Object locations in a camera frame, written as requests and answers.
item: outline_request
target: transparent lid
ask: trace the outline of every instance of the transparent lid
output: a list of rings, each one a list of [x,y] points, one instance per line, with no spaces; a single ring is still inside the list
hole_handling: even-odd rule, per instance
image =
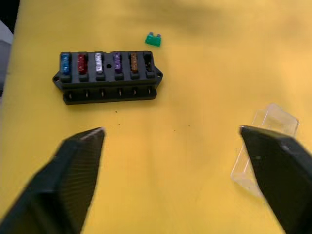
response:
[[[251,125],[295,137],[299,122],[295,117],[284,112],[278,105],[270,104],[266,110],[257,111]],[[238,154],[231,178],[255,196],[262,196],[245,145],[242,146]]]

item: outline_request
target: fuse box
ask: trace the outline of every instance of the fuse box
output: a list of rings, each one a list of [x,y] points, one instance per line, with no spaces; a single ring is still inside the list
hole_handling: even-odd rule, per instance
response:
[[[61,52],[53,83],[73,105],[154,99],[162,76],[151,51]]]

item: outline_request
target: yellow surface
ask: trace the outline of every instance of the yellow surface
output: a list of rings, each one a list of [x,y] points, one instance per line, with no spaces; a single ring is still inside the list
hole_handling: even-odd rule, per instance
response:
[[[230,179],[240,124],[277,103],[312,146],[312,1],[22,0],[2,110],[0,215],[60,141],[104,126],[86,234],[279,234]],[[144,44],[162,34],[162,46]],[[152,50],[151,101],[66,106],[61,51]]]

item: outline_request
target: black plastic housing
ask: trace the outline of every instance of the black plastic housing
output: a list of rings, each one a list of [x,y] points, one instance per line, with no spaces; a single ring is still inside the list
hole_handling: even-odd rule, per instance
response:
[[[105,132],[95,128],[64,140],[0,224],[0,234],[79,234],[98,179]]]
[[[312,234],[312,157],[290,136],[241,126],[266,201],[286,234]]]
[[[122,73],[115,72],[113,52],[121,54]],[[156,98],[156,88],[162,80],[162,73],[155,67],[153,53],[113,52],[69,52],[71,74],[65,76],[59,70],[53,77],[53,83],[63,91],[67,105]],[[137,73],[131,71],[132,52],[137,54]],[[96,73],[95,53],[102,54],[102,74]],[[88,70],[85,75],[78,73],[78,54],[84,54],[87,59]]]

